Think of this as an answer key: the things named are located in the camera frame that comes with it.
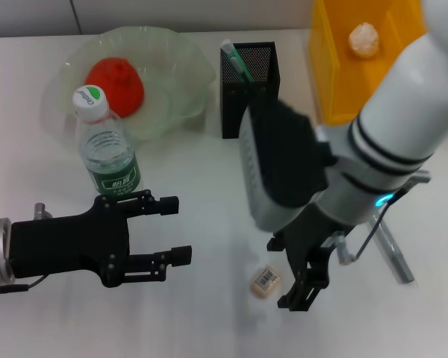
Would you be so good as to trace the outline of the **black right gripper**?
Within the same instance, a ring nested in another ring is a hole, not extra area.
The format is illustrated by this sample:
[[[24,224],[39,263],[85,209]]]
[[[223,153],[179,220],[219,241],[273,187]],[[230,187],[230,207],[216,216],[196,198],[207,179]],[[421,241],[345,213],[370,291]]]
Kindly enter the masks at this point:
[[[278,299],[277,306],[289,311],[308,311],[315,298],[329,283],[328,265],[334,247],[323,243],[344,225],[329,218],[316,204],[307,205],[287,226],[267,243],[269,252],[286,250],[296,278],[290,291]]]

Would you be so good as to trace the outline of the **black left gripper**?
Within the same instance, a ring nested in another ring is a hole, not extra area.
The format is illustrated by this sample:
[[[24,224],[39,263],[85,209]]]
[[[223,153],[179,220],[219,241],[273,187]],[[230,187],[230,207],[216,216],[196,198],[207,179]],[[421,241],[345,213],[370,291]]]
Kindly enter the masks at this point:
[[[175,214],[177,196],[156,199],[145,189],[118,198],[100,195],[80,215],[15,222],[13,273],[26,278],[88,270],[106,287],[118,287],[123,282],[164,282],[167,266],[190,265],[192,247],[128,257],[127,219]]]

